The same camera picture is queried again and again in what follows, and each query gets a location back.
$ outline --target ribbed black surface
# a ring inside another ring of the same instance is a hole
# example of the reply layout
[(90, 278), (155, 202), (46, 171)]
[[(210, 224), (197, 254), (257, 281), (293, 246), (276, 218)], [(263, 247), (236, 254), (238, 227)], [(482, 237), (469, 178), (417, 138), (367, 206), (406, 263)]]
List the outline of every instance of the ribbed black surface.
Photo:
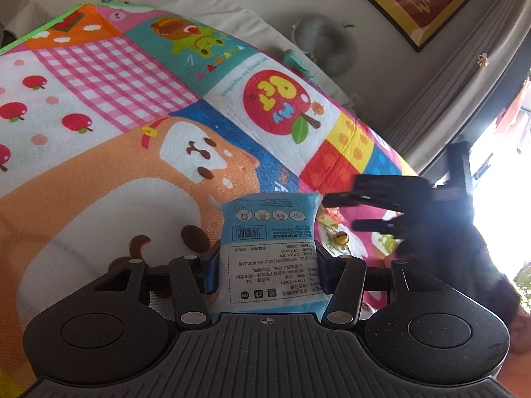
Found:
[(444, 388), (423, 386), (397, 378), (365, 353), (354, 334), (326, 329), (313, 316), (305, 314), (226, 314), (211, 328), (181, 334), (169, 355), (140, 377), (120, 385), (96, 388), (64, 386), (51, 380), (42, 380), (25, 396), (511, 397), (490, 378), (472, 385)]

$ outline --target wet wipe package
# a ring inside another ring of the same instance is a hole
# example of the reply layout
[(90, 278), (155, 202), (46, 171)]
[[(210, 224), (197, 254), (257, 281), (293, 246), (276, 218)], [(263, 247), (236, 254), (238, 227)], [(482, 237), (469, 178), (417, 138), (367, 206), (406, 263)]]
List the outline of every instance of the wet wipe package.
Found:
[(315, 312), (319, 284), (313, 224), (318, 193), (256, 193), (223, 206), (214, 312)]

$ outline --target yellow square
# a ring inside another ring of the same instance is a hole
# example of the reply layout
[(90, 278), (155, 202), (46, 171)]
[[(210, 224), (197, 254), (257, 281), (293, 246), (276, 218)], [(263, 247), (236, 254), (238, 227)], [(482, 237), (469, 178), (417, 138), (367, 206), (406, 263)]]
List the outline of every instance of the yellow square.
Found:
[(418, 176), (416, 172), (411, 168), (410, 165), (407, 164), (407, 162), (398, 155), (398, 160), (400, 162), (400, 170), (402, 170), (402, 175), (405, 176)]
[(359, 173), (371, 158), (374, 142), (346, 114), (341, 113), (327, 136), (330, 142)]

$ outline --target gray curtain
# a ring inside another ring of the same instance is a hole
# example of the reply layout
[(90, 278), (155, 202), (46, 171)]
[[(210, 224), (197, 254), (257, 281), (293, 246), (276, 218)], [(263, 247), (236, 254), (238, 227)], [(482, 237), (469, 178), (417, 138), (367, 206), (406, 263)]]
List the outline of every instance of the gray curtain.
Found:
[[(495, 86), (531, 28), (531, 0), (496, 0), (432, 81), (382, 133), (416, 172), (451, 141)], [(489, 64), (478, 65), (486, 52)]]

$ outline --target pink gingham pattern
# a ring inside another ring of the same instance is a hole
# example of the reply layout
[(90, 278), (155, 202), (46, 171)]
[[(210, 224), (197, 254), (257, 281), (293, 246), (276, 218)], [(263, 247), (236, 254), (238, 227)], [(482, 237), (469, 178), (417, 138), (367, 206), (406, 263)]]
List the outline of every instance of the pink gingham pattern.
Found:
[(166, 68), (123, 37), (34, 52), (83, 103), (123, 132), (198, 101)]

